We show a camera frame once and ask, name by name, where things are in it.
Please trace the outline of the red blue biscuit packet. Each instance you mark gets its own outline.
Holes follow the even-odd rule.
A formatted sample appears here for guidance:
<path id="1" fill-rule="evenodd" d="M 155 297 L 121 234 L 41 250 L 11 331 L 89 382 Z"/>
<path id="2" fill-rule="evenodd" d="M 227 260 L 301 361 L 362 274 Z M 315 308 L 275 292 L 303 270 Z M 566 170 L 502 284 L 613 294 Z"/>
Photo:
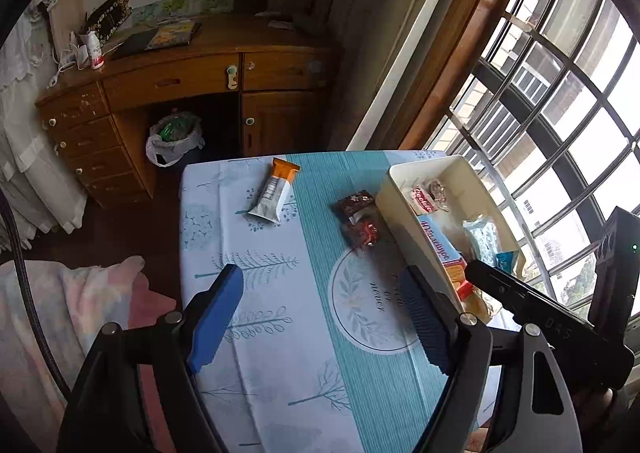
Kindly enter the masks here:
<path id="1" fill-rule="evenodd" d="M 419 214 L 418 220 L 448 279 L 454 285 L 458 298 L 461 301 L 469 298 L 473 294 L 473 285 L 466 280 L 466 262 L 462 254 L 451 245 L 449 239 L 439 230 L 428 213 Z"/>

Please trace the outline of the blue white rice cracker packet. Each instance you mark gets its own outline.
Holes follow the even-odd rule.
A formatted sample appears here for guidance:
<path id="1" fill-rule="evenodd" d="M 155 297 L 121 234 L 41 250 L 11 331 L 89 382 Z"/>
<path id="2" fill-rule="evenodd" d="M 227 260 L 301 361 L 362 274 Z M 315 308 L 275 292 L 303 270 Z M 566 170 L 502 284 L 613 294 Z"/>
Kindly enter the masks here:
<path id="1" fill-rule="evenodd" d="M 516 277 L 520 258 L 521 251 L 501 251 L 495 255 L 495 268 Z"/>

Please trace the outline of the large light blue snack bag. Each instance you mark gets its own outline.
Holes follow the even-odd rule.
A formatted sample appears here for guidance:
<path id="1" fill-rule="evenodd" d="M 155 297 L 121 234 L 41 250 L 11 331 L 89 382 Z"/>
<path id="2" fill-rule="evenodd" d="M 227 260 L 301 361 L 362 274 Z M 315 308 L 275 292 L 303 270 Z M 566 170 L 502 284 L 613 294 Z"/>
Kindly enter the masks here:
<path id="1" fill-rule="evenodd" d="M 471 258 L 493 267 L 501 251 L 498 229 L 494 220 L 481 214 L 474 220 L 464 221 L 462 227 L 469 239 Z"/>

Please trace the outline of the white plastic storage bin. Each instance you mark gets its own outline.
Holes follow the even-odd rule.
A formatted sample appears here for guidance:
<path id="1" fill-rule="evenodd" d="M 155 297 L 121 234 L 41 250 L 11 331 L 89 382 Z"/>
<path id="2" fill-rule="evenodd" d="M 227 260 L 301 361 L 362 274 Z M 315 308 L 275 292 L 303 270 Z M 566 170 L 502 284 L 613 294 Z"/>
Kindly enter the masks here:
<path id="1" fill-rule="evenodd" d="M 384 156 L 390 167 L 383 174 L 375 197 L 376 207 L 409 265 L 419 267 L 435 291 L 445 294 L 461 311 L 464 302 L 458 298 L 408 202 L 409 188 L 423 187 L 436 202 L 448 207 L 447 212 L 430 213 L 430 217 L 466 263 L 472 260 L 469 239 L 462 226 L 466 220 L 474 220 L 481 214 L 491 217 L 497 225 L 501 251 L 519 251 L 518 241 L 485 185 L 463 157 L 425 150 L 386 150 Z M 521 255 L 518 275 L 523 267 Z"/>

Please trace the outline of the red label nut packet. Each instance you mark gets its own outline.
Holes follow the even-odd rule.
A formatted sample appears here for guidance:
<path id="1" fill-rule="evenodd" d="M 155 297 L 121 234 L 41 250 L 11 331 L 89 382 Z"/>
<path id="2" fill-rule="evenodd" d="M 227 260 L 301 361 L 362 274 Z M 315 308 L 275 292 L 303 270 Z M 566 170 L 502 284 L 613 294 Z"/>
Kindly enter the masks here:
<path id="1" fill-rule="evenodd" d="M 380 231 L 371 217 L 347 222 L 343 225 L 343 234 L 350 247 L 354 249 L 373 247 L 380 238 Z"/>

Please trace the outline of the blue patterned tablecloth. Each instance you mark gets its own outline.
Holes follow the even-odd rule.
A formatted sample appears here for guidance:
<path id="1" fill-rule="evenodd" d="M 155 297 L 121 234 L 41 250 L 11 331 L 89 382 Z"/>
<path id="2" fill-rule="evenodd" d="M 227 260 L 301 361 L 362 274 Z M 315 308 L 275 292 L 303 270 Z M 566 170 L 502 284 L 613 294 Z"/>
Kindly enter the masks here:
<path id="1" fill-rule="evenodd" d="M 359 191 L 437 180 L 462 220 L 494 200 L 460 157 L 426 150 L 294 154 L 299 168 L 276 222 L 252 215 L 268 156 L 186 167 L 181 180 L 184 300 L 226 265 L 239 306 L 196 380 L 231 452 L 409 452 L 446 384 L 413 332 L 397 288 L 405 249 L 384 234 L 349 245 L 335 204 Z"/>

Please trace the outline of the orange white snack bar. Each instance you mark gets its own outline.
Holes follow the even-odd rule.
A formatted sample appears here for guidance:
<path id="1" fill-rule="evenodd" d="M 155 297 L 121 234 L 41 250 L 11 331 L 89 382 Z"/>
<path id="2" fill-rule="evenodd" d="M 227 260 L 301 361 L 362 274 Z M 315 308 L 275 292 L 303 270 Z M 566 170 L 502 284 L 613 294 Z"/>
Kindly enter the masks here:
<path id="1" fill-rule="evenodd" d="M 270 176 L 262 187 L 255 205 L 248 210 L 248 214 L 272 223 L 279 223 L 283 206 L 291 194 L 292 184 L 299 169 L 299 165 L 292 162 L 273 158 Z"/>

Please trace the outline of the dark red snowflake packet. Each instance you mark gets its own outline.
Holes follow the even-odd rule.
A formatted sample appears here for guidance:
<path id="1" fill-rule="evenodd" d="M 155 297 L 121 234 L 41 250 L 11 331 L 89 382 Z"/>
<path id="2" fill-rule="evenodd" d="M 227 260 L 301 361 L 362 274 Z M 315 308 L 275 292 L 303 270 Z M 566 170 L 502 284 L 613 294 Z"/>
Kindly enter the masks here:
<path id="1" fill-rule="evenodd" d="M 342 221 L 356 223 L 363 210 L 373 204 L 374 196 L 366 190 L 361 190 L 338 200 L 334 204 L 333 210 Z"/>

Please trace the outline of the pastel floral blanket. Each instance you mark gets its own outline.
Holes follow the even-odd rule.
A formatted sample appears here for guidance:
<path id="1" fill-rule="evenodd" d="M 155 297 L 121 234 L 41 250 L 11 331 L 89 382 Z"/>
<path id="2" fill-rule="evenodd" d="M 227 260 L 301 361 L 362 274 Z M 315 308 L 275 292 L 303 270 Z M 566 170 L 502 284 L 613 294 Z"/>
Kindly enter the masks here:
<path id="1" fill-rule="evenodd" d="M 144 266 L 140 256 L 106 268 L 26 262 L 42 330 L 69 386 L 103 324 L 135 329 L 175 309 L 174 299 L 151 291 Z M 37 346 L 11 261 L 1 265 L 1 395 L 35 446 L 53 452 L 66 402 Z"/>

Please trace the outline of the white plastic bag bin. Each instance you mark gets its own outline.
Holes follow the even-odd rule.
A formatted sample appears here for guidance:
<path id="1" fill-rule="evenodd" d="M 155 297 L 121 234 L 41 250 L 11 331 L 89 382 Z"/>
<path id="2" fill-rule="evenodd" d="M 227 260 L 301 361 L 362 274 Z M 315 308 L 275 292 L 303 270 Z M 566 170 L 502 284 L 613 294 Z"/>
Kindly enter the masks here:
<path id="1" fill-rule="evenodd" d="M 167 168 L 204 145 L 201 119 L 189 112 L 179 112 L 153 124 L 145 142 L 145 154 L 153 165 Z"/>

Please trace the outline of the metal window grille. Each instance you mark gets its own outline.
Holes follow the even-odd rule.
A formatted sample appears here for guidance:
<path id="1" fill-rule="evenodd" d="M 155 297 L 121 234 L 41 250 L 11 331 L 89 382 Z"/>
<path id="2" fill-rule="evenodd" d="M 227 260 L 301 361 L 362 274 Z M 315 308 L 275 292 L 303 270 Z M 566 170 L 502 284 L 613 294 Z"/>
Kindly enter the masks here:
<path id="1" fill-rule="evenodd" d="M 639 43 L 613 0 L 509 0 L 427 140 L 466 159 L 523 280 L 585 317 L 615 208 L 639 209 Z"/>

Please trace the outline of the wooden desk with drawers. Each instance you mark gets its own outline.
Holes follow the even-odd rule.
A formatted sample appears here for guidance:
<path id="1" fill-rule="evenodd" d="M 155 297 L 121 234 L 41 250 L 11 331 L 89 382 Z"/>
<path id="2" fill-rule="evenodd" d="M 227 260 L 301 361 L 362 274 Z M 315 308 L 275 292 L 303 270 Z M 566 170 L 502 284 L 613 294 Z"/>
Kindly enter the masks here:
<path id="1" fill-rule="evenodd" d="M 200 24 L 185 46 L 111 55 L 38 98 L 58 155 L 101 207 L 153 198 L 158 169 L 145 141 L 153 121 L 173 108 L 200 117 L 206 143 L 221 154 L 321 147 L 338 45 L 260 17 L 218 15 Z"/>

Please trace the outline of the white red bottle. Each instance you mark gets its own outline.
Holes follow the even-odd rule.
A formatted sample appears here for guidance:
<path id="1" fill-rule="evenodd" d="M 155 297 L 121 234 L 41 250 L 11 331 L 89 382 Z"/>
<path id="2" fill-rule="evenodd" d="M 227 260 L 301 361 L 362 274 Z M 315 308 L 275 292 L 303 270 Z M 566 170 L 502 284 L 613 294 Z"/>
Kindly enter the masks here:
<path id="1" fill-rule="evenodd" d="M 93 30 L 90 30 L 85 35 L 82 35 L 81 39 L 84 40 L 87 48 L 91 68 L 93 70 L 100 69 L 104 65 L 104 56 L 98 35 Z"/>

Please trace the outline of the book on desk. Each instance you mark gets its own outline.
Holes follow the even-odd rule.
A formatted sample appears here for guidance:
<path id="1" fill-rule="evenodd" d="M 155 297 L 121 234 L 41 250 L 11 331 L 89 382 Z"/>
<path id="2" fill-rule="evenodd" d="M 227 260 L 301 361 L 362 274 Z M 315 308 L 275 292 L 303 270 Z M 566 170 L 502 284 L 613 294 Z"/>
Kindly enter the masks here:
<path id="1" fill-rule="evenodd" d="M 195 20 L 179 20 L 136 32 L 116 48 L 113 60 L 174 46 L 188 46 L 201 27 L 202 23 Z"/>

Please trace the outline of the dark patterned pencil case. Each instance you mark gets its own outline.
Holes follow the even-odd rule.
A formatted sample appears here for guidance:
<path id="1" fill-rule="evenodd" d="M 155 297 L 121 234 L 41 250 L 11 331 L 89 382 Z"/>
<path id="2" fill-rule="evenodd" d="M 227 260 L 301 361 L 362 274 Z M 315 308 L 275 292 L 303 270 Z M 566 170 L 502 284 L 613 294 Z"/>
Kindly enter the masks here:
<path id="1" fill-rule="evenodd" d="M 86 18 L 80 33 L 88 35 L 89 32 L 94 32 L 103 46 L 128 20 L 131 12 L 130 0 L 106 0 Z"/>

